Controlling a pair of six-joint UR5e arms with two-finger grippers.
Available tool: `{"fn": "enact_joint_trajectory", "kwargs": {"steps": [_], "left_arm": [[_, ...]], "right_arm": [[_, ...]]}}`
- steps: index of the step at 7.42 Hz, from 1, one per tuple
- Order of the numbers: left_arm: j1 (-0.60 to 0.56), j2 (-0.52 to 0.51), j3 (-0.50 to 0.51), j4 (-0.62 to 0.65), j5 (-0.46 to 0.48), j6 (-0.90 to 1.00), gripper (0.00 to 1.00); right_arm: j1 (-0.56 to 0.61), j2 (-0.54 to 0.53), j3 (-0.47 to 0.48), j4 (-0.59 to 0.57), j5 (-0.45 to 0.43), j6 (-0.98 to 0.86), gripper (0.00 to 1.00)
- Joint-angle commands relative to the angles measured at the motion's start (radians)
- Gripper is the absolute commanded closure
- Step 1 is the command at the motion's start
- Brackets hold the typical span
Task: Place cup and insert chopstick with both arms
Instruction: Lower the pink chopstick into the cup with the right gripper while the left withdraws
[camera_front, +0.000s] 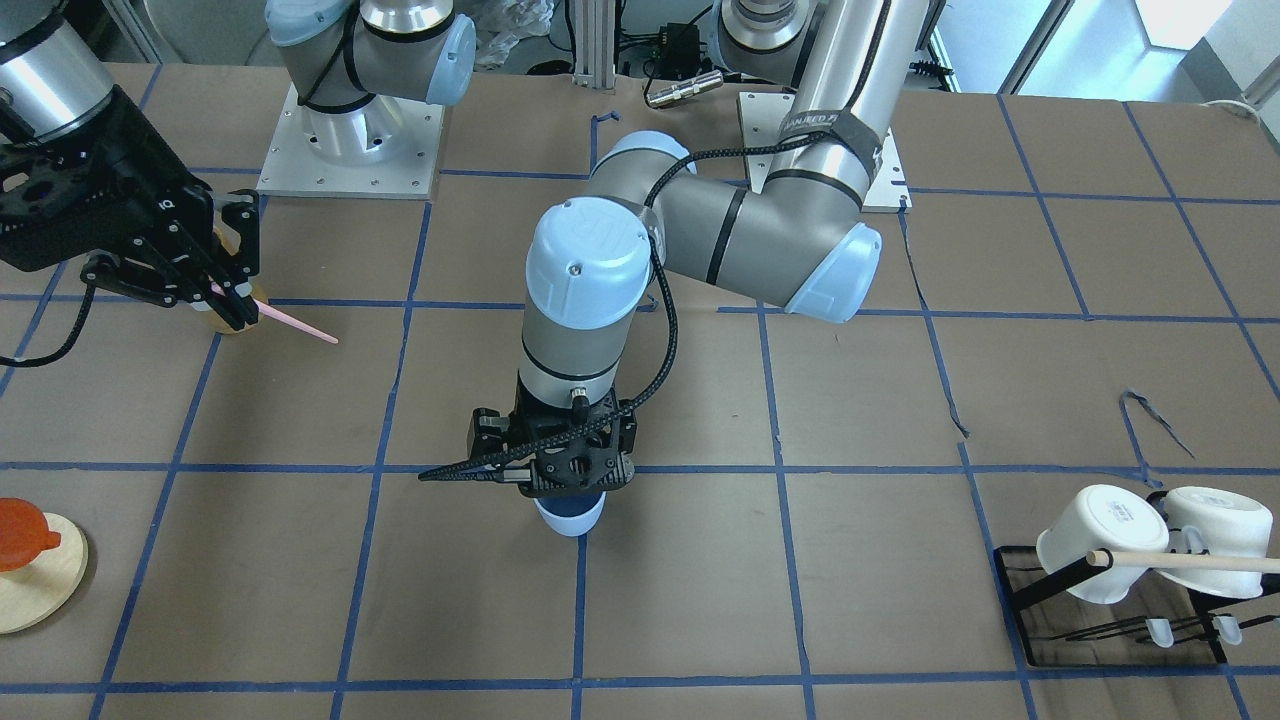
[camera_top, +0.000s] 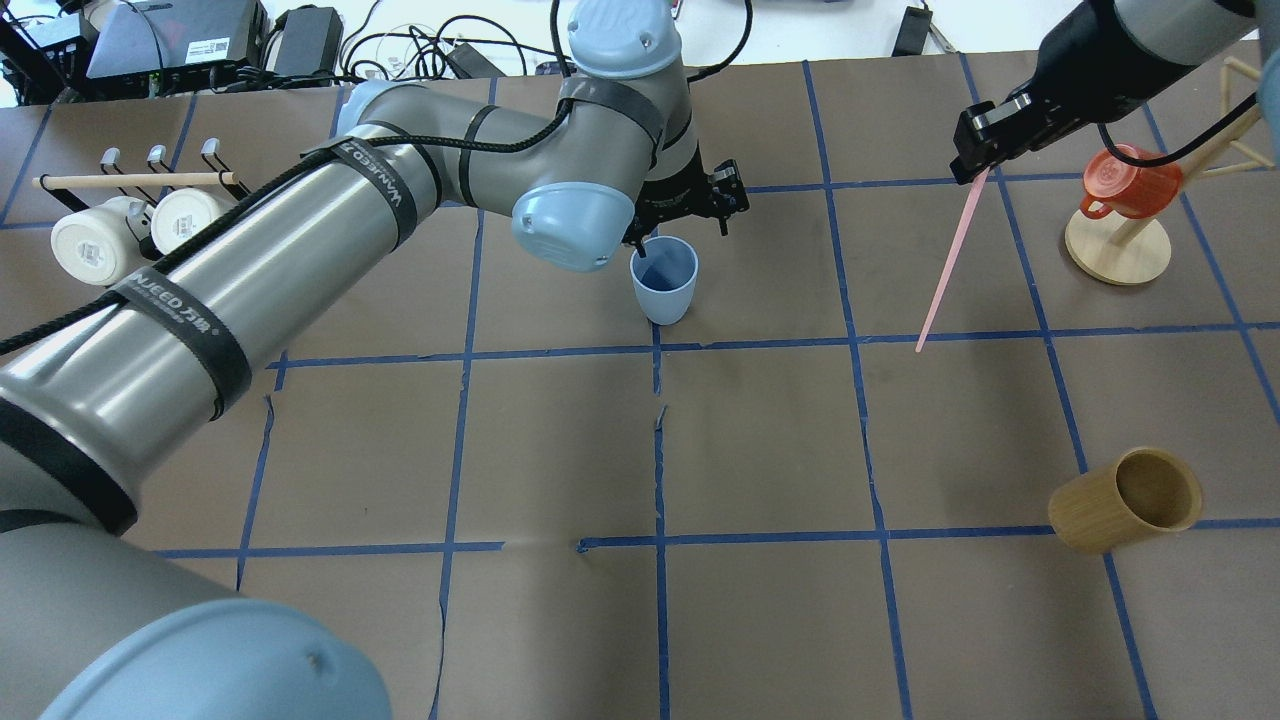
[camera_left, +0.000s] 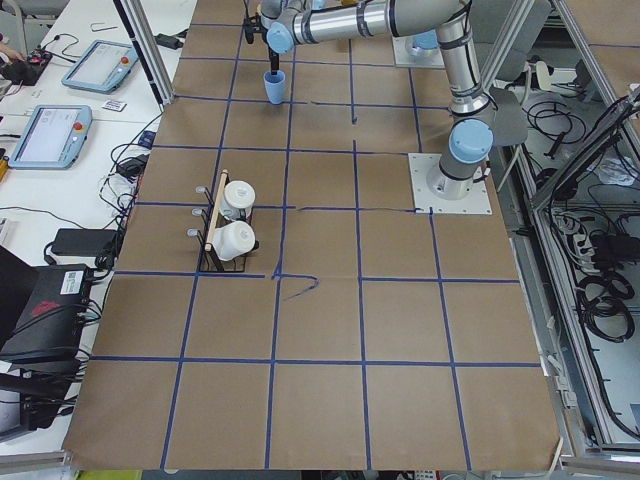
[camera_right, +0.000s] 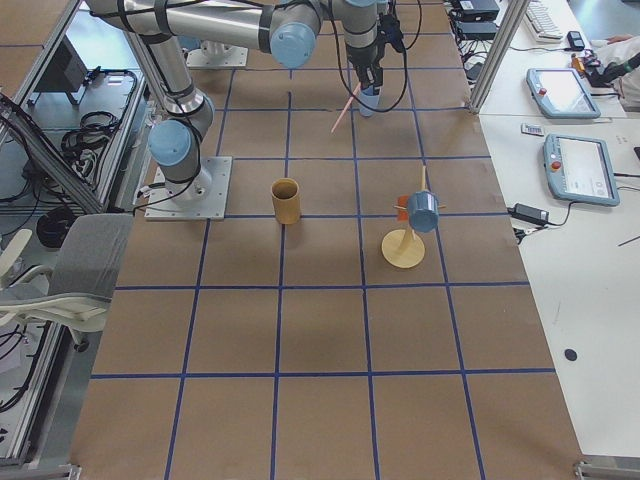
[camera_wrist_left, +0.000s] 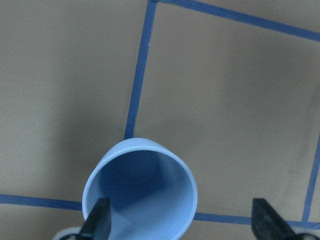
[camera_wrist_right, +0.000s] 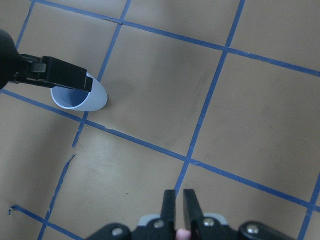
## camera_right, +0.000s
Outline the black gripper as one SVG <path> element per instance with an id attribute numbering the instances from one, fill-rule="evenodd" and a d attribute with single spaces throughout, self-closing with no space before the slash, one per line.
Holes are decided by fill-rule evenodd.
<path id="1" fill-rule="evenodd" d="M 365 93 L 379 93 L 383 86 L 383 68 L 379 62 L 383 51 L 377 44 L 366 47 L 346 45 L 347 59 L 358 71 L 360 90 Z"/>

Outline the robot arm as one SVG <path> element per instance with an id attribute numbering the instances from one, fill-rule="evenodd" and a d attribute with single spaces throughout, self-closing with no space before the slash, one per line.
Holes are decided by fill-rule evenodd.
<path id="1" fill-rule="evenodd" d="M 200 40 L 190 36 L 179 36 L 178 41 L 187 52 L 200 51 L 209 58 L 225 57 L 231 54 L 233 47 L 228 44 L 210 40 Z"/>
<path id="2" fill-rule="evenodd" d="M 287 69 L 312 56 L 324 22 L 343 28 L 345 53 L 362 87 L 382 84 L 376 1 L 91 1 L 91 14 L 129 37 L 165 118 L 148 146 L 164 177 L 166 199 L 186 209 L 207 198 L 213 178 L 200 144 L 214 106 L 199 90 L 193 67 L 243 66 L 250 50 Z"/>

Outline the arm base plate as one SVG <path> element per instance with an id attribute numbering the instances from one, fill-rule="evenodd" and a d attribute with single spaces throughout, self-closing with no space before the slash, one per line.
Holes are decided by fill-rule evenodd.
<path id="1" fill-rule="evenodd" d="M 243 47 L 204 42 L 188 53 L 186 64 L 190 69 L 199 70 L 245 68 L 248 52 Z"/>
<path id="2" fill-rule="evenodd" d="M 225 218 L 233 159 L 230 156 L 203 157 L 201 171 L 181 194 L 183 186 L 168 183 L 152 189 L 151 206 L 144 217 L 150 221 L 204 220 Z"/>

